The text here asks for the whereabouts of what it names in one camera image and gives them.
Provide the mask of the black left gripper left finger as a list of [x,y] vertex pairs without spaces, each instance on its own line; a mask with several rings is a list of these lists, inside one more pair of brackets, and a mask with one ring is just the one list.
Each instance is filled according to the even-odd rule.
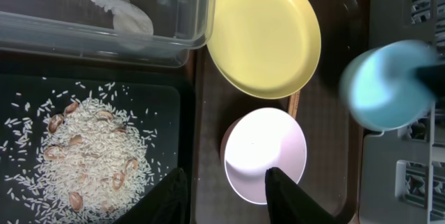
[[174,168],[113,224],[182,224],[187,206],[186,173],[182,168]]

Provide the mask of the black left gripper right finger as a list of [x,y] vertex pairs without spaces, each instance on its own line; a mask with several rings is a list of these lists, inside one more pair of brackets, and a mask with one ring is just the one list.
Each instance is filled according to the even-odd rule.
[[338,223],[278,167],[266,171],[265,192],[271,224]]

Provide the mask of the white bowl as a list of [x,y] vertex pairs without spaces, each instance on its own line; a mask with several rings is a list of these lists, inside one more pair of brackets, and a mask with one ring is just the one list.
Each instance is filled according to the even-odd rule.
[[220,160],[236,194],[266,204],[266,171],[281,169],[298,183],[305,171],[307,144],[302,128],[287,112],[256,109],[233,122],[221,142]]

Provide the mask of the rice and nuts leftovers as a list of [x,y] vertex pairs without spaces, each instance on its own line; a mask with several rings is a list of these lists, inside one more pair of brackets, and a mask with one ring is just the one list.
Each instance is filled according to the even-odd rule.
[[1,222],[112,223],[167,174],[138,84],[24,78],[1,89]]

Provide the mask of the wooden chopstick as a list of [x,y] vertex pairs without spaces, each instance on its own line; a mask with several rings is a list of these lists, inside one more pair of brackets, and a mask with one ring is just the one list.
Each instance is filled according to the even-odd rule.
[[292,118],[296,118],[297,115],[297,111],[298,111],[298,104],[299,104],[299,99],[300,99],[300,91],[295,92],[294,94],[292,94],[289,97],[289,102],[288,102],[288,114],[292,117]]

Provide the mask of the light blue bowl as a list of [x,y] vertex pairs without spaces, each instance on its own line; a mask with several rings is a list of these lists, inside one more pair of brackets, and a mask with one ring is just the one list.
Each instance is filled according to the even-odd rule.
[[402,40],[354,58],[344,69],[339,96],[352,117],[373,131],[407,126],[437,100],[416,70],[438,61],[436,50],[419,40]]

